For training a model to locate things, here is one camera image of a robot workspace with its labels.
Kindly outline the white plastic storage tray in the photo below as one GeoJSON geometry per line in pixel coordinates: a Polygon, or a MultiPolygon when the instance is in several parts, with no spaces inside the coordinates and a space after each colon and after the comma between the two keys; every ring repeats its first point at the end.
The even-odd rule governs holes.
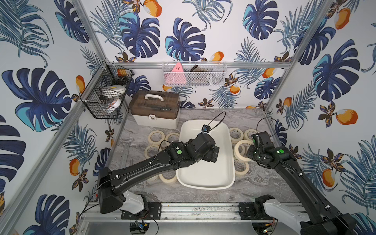
{"type": "Polygon", "coordinates": [[[210,131],[219,147],[217,161],[200,160],[193,165],[176,170],[177,180],[185,187],[199,190],[224,190],[235,181],[235,164],[229,127],[221,123],[210,131]]]}

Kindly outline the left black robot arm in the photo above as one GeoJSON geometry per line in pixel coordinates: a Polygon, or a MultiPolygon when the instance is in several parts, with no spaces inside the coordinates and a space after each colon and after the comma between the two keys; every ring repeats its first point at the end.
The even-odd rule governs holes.
{"type": "Polygon", "coordinates": [[[216,163],[220,147],[207,133],[200,133],[188,142],[173,142],[150,160],[144,160],[129,167],[99,171],[98,195],[101,214],[121,209],[126,192],[133,186],[167,171],[189,167],[200,160],[216,163]]]}

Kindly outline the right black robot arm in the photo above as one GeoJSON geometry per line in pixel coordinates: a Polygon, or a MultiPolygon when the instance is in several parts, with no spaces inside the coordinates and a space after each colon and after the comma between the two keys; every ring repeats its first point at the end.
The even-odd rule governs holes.
{"type": "Polygon", "coordinates": [[[306,211],[298,215],[279,206],[274,199],[264,202],[264,211],[301,235],[351,235],[356,225],[313,185],[286,147],[275,147],[267,132],[253,134],[246,156],[258,165],[275,170],[289,185],[306,211]]]}

